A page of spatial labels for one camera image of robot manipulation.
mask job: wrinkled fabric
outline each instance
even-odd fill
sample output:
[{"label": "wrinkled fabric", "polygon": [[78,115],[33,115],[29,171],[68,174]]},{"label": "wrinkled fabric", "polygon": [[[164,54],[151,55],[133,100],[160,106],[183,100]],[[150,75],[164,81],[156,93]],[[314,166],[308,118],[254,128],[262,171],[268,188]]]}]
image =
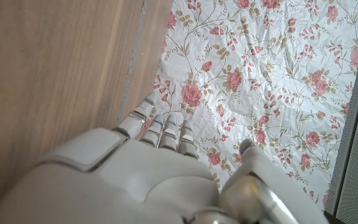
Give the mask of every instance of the wrinkled fabric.
[{"label": "wrinkled fabric", "polygon": [[358,1],[175,0],[149,119],[189,119],[220,189],[252,138],[323,209],[357,68]]}]

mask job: floral bedsheet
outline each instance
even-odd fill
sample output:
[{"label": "floral bedsheet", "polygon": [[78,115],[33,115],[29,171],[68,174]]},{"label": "floral bedsheet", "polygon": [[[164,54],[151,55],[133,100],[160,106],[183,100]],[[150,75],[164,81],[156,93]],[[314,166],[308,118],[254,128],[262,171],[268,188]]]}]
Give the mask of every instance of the floral bedsheet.
[{"label": "floral bedsheet", "polygon": [[175,0],[156,114],[193,122],[218,187],[257,142],[325,207],[358,68],[358,1]]}]

